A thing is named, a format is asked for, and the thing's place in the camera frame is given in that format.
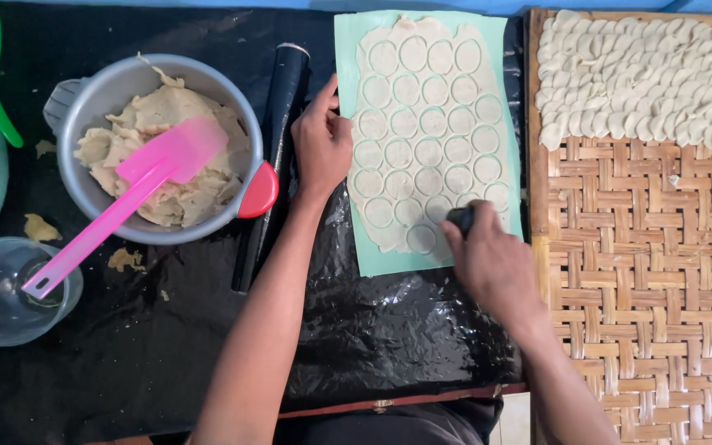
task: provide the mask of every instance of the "hand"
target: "hand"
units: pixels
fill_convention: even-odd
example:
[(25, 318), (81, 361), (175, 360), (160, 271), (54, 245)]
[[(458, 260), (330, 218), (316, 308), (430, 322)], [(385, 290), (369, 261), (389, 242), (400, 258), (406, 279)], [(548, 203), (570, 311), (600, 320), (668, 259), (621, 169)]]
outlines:
[(535, 288), (531, 249), (518, 237), (504, 233), (493, 203), (479, 200), (469, 205), (474, 207), (475, 219), (465, 241), (451, 222), (440, 225), (450, 244), (458, 279), (471, 298), (519, 344), (547, 332), (537, 328), (550, 330), (550, 321)]
[(340, 107), (336, 89), (334, 74), (290, 128), (296, 145), (298, 191), (323, 199), (345, 179), (353, 159), (351, 121), (331, 111)]

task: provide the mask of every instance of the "person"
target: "person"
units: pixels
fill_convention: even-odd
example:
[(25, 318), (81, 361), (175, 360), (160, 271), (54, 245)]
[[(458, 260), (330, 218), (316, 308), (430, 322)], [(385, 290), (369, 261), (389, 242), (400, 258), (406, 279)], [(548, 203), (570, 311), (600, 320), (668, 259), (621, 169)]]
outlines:
[[(293, 123), (299, 182), (282, 231), (226, 338), (192, 445), (264, 445), (274, 438), (302, 325), (312, 243), (323, 208), (351, 167), (351, 121), (334, 113), (336, 75)], [(548, 309), (535, 288), (532, 255), (501, 230), (489, 202), (472, 202), (468, 239), (450, 222), (440, 226), (455, 273), (471, 298), (498, 320), (524, 354), (532, 405), (549, 443), (619, 443), (614, 428), (562, 350)], [(328, 417), (300, 443), (446, 443), (487, 441), (467, 417), (441, 404), (390, 407), (382, 414)]]

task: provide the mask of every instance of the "woven bamboo tray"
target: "woven bamboo tray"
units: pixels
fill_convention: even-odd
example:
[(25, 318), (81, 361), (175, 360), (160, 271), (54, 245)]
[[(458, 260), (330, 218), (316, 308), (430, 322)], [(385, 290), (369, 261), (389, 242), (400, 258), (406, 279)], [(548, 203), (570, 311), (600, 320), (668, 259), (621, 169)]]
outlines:
[[(536, 54), (554, 14), (532, 9), (526, 35), (540, 294), (623, 442), (712, 445), (712, 152), (628, 138), (569, 137), (554, 152), (539, 145)], [(712, 16), (690, 16), (712, 24)], [(677, 186), (670, 175), (680, 176)]]

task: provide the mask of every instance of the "gray plastic bowl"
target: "gray plastic bowl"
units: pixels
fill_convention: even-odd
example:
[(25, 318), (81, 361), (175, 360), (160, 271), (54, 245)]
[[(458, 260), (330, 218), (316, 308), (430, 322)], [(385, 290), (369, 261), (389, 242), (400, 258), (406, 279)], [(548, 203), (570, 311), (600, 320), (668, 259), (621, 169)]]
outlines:
[[(241, 117), (241, 124), (251, 139), (252, 161), (244, 185), (232, 202), (220, 213), (193, 227), (162, 227), (133, 214), (114, 234), (130, 241), (153, 245), (174, 245), (203, 238), (222, 228), (238, 216), (246, 189), (264, 163), (262, 135), (252, 106), (241, 91), (221, 73), (188, 57), (168, 54), (145, 55), (150, 65), (161, 68), (170, 77), (182, 77), (186, 87), (208, 96), (222, 105), (233, 108)], [(68, 193), (76, 205), (90, 219), (97, 218), (114, 198), (89, 174), (73, 156), (78, 150), (77, 140), (89, 128), (112, 124), (104, 116), (119, 115), (134, 96), (146, 96), (162, 85), (158, 74), (143, 60), (131, 57), (105, 67), (90, 78), (61, 82), (44, 108), (46, 122), (57, 136), (59, 172)]]

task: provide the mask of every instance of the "measuring cup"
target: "measuring cup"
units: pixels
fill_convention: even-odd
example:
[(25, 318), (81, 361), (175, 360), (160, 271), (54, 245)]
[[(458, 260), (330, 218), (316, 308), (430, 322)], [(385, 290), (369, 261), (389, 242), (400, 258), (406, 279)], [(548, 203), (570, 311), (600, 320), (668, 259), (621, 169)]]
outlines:
[(57, 253), (58, 248), (27, 238), (0, 238), (0, 346), (34, 340), (76, 306), (84, 286), (78, 267), (42, 300), (21, 290)]

